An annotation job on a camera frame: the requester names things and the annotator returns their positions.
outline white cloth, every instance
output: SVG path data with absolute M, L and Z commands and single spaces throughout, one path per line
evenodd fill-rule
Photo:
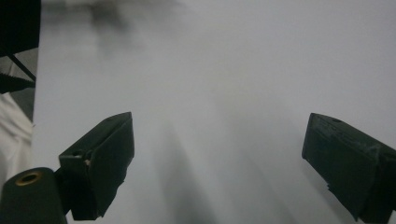
M 0 189 L 7 179 L 30 168 L 32 130 L 32 122 L 10 94 L 0 94 Z

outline white surface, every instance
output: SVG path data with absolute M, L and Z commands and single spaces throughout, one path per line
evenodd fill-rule
M 133 113 L 135 158 L 95 223 L 355 223 L 301 158 L 305 128 L 321 113 L 396 147 L 395 1 L 105 8 L 43 9 L 35 98 L 34 165 L 53 169 Z

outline white table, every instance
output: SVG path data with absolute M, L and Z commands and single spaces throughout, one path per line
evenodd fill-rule
M 396 147 L 395 1 L 106 5 L 43 8 L 35 96 L 34 166 L 133 113 L 135 158 L 95 223 L 355 223 L 304 134 L 316 112 Z

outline yellow ring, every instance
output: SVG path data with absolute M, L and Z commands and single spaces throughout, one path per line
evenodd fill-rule
M 33 171 L 30 172 L 26 175 L 23 175 L 21 178 L 17 179 L 17 181 L 15 181 L 15 184 L 18 186 L 26 186 L 26 185 L 30 185 L 35 183 L 37 180 L 39 180 L 41 178 L 43 174 L 41 172 L 38 171 Z

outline white backdrop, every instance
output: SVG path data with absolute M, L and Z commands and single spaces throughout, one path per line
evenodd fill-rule
M 57 169 L 95 124 L 132 111 L 135 158 L 95 223 L 355 223 L 301 158 L 304 134 L 316 112 L 396 147 L 395 11 L 393 0 L 44 4 L 33 165 Z

